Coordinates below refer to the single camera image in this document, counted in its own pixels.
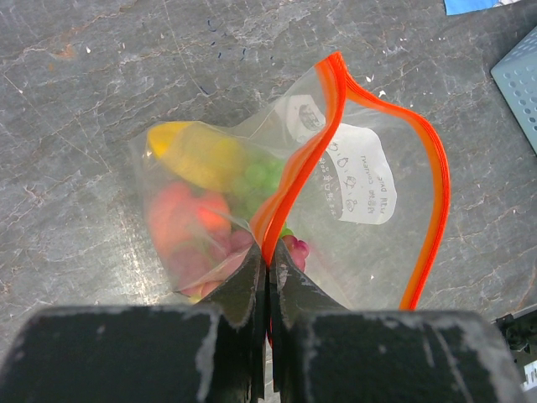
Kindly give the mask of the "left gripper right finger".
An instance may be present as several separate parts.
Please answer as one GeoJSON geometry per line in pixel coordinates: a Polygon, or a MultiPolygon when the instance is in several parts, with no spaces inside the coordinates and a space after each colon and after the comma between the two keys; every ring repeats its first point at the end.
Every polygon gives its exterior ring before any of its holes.
{"type": "Polygon", "coordinates": [[[353,311],[280,243],[268,270],[274,389],[284,402],[523,402],[500,331],[471,311],[353,311]]]}

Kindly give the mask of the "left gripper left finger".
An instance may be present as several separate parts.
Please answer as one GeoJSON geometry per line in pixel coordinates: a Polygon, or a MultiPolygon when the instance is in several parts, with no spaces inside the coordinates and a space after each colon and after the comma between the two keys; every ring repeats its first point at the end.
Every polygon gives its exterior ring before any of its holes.
{"type": "Polygon", "coordinates": [[[33,315],[1,368],[4,402],[255,402],[264,396],[258,246],[195,305],[59,306],[33,315]]]}

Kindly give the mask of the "orange peach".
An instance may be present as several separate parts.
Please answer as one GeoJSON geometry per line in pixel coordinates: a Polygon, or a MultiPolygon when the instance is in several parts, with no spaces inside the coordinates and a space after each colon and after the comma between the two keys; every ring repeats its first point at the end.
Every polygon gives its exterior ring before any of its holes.
{"type": "Polygon", "coordinates": [[[229,234],[229,213],[222,194],[205,191],[196,196],[188,185],[176,181],[150,202],[146,221],[154,247],[163,258],[170,256],[181,243],[202,234],[229,234]]]}

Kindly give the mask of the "clear zip bag orange zipper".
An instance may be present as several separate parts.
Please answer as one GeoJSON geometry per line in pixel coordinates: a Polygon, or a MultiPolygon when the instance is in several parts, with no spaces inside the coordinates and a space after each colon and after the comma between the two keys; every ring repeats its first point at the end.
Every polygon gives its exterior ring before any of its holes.
{"type": "MultiPolygon", "coordinates": [[[[155,158],[147,132],[157,124],[130,142],[148,231],[149,204],[166,186],[209,191],[155,158]]],[[[345,307],[418,306],[451,198],[446,152],[425,118],[368,92],[335,52],[241,123],[211,126],[238,139],[248,158],[285,161],[278,189],[249,222],[232,214],[229,192],[215,191],[228,203],[231,231],[248,230],[265,262],[283,243],[298,269],[345,307]]],[[[170,256],[156,254],[176,292],[170,256]]]]}

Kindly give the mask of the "green grapes bunch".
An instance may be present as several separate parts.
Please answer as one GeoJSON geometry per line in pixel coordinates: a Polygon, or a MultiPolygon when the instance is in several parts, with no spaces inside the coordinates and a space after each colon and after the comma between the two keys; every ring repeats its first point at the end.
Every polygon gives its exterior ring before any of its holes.
{"type": "Polygon", "coordinates": [[[249,222],[278,189],[284,165],[284,160],[271,154],[251,154],[246,167],[232,180],[227,196],[232,214],[249,222]]]}

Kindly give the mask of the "yellow starfruit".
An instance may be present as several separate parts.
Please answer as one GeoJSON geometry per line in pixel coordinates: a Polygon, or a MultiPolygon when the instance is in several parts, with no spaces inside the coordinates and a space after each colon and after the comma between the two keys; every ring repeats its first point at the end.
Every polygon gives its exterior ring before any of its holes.
{"type": "Polygon", "coordinates": [[[169,170],[210,191],[229,192],[248,165],[238,139],[197,121],[157,124],[147,132],[147,145],[169,170]]]}

